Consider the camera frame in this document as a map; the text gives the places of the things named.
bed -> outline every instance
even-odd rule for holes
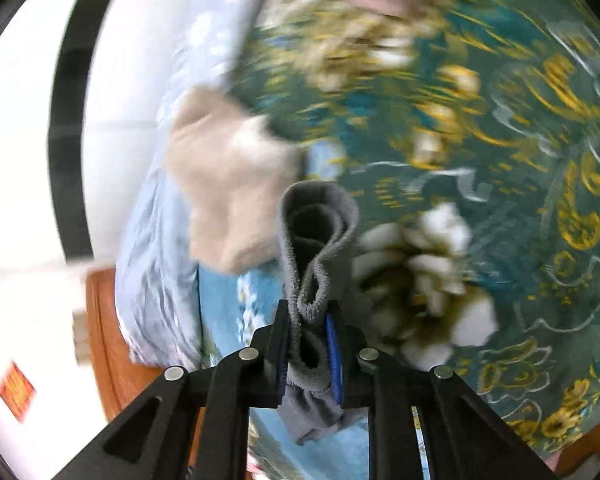
[[[306,178],[336,180],[362,230],[410,222],[442,201],[472,226],[468,280],[500,329],[448,364],[547,459],[600,421],[600,22],[582,0],[432,0],[405,24],[343,0],[196,0],[163,100],[159,148],[116,267],[133,359],[216,364],[272,320],[282,272],[240,276],[187,256],[191,205],[164,174],[178,98],[220,86],[304,143]],[[346,23],[372,22],[351,38]],[[346,62],[304,58],[326,32]],[[395,56],[377,51],[400,45]],[[338,88],[320,89],[326,77]],[[414,132],[445,156],[414,158]],[[252,410],[264,478],[367,478],[365,421],[296,446],[275,412]],[[427,471],[422,449],[423,468]]]

gray towel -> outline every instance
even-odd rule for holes
[[[351,281],[359,219],[355,200],[331,182],[298,182],[280,203],[280,250],[289,307],[287,386],[278,412],[291,437],[302,444],[334,433],[358,418],[331,395],[325,340],[329,300],[339,300],[356,323],[364,310]]]

white wall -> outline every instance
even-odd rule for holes
[[[27,0],[0,37],[0,270],[64,262],[48,181],[56,62],[76,0]],[[91,60],[82,187],[93,254],[112,262],[154,153],[191,0],[111,0]]]
[[[48,480],[104,428],[90,366],[74,357],[84,268],[0,276],[0,378],[13,360],[36,389],[24,422],[0,398],[0,453],[19,480]]]
[[[27,0],[0,36],[0,269],[64,262],[46,137],[56,60],[76,0]]]

yellow flower pattern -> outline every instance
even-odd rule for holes
[[[462,272],[496,298],[500,330],[450,364],[541,456],[579,438],[600,413],[600,25],[586,5],[430,0],[406,21],[343,0],[265,10],[234,95],[315,147],[311,178],[352,193],[361,230],[456,202],[474,236]]]

